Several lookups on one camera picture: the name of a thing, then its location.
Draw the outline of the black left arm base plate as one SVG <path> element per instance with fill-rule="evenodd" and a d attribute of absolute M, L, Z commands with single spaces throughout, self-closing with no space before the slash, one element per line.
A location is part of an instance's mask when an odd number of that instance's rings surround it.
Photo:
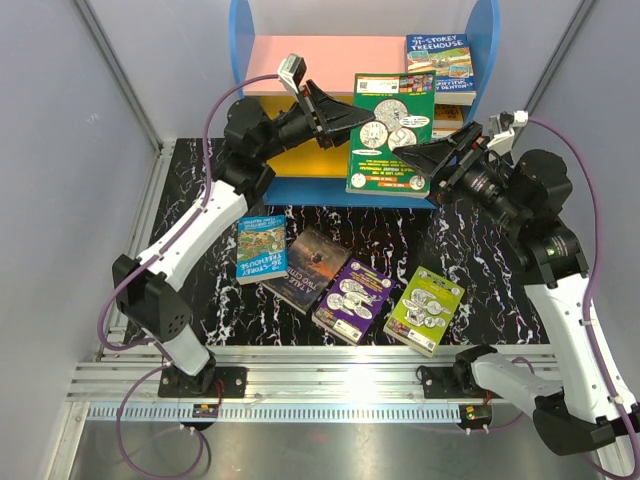
<path fill-rule="evenodd" d="M 176 367 L 161 373 L 160 398 L 218 398 L 243 399 L 248 370 L 239 366 L 214 367 L 192 377 Z"/>

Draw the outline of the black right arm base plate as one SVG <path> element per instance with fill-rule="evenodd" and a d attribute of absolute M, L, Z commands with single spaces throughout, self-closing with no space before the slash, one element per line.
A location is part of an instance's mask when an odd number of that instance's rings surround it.
<path fill-rule="evenodd" d="M 416 379 L 422 387 L 425 399 L 481 399 L 491 394 L 483 389 L 465 386 L 454 375 L 452 367 L 432 367 L 420 365 L 415 371 Z"/>

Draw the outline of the blue 91-storey treehouse book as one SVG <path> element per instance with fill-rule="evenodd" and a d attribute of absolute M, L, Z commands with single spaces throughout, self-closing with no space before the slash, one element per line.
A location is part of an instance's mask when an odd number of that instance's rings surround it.
<path fill-rule="evenodd" d="M 471 106 L 476 82 L 468 37 L 458 34 L 410 34 L 406 36 L 406 71 L 434 71 L 437 104 Z"/>

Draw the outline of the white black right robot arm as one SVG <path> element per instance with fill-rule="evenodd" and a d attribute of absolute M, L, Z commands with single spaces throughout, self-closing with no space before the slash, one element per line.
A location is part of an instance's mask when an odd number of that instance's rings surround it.
<path fill-rule="evenodd" d="M 431 203 L 467 199 L 498 227 L 507 264 L 543 322 L 560 374 L 543 379 L 480 345 L 456 355 L 454 388 L 465 397 L 505 399 L 559 456 L 594 452 L 620 437 L 637 446 L 639 403 L 593 303 L 597 264 L 560 216 L 572 191 L 566 164 L 541 149 L 511 157 L 516 131 L 529 123 L 524 111 L 501 113 L 488 127 L 471 122 L 445 138 L 394 150 L 429 182 Z"/>

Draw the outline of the yellow 130-storey treehouse book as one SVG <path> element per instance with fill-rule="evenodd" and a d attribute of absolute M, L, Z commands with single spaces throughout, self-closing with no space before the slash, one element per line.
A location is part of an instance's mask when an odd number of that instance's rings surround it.
<path fill-rule="evenodd" d="M 436 104 L 434 109 L 434 121 L 432 139 L 444 138 L 456 132 L 464 125 L 463 112 L 458 105 Z"/>

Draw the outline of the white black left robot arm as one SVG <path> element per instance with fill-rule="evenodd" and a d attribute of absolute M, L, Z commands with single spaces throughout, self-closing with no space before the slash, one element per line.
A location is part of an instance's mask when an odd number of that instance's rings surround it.
<path fill-rule="evenodd" d="M 143 344 L 162 354 L 180 386 L 203 397 L 219 386 L 214 354 L 191 326 L 192 311 L 180 295 L 184 281 L 217 238 L 264 195 L 275 177 L 270 159 L 314 139 L 324 149 L 344 144 L 372 111 L 323 92 L 313 81 L 295 84 L 295 98 L 271 118 L 259 100 L 244 97 L 228 109 L 218 151 L 202 145 L 202 194 L 170 230 L 135 258 L 121 255 L 112 266 L 114 290 L 105 305 L 116 307 L 146 333 Z"/>

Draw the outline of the light blue 26-storey book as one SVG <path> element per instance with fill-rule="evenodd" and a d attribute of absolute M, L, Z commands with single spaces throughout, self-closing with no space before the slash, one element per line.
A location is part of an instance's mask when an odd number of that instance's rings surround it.
<path fill-rule="evenodd" d="M 236 280 L 240 285 L 285 277 L 287 254 L 284 215 L 243 217 L 238 221 Z"/>

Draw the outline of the lime green treehouse book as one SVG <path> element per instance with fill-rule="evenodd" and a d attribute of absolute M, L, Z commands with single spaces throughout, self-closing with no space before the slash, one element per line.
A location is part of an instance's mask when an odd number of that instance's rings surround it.
<path fill-rule="evenodd" d="M 393 339 L 432 357 L 464 293 L 461 286 L 420 266 L 383 330 Z"/>

